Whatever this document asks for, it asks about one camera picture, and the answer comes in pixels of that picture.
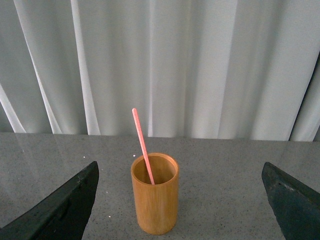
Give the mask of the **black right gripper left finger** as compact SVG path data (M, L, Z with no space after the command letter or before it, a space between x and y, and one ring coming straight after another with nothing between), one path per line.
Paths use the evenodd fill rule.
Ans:
M0 230L2 240L80 240L99 182L93 161L32 209Z

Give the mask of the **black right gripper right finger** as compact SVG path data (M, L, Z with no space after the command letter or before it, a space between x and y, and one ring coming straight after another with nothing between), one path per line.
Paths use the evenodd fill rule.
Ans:
M268 203L286 240L320 238L320 193L266 162L261 172Z

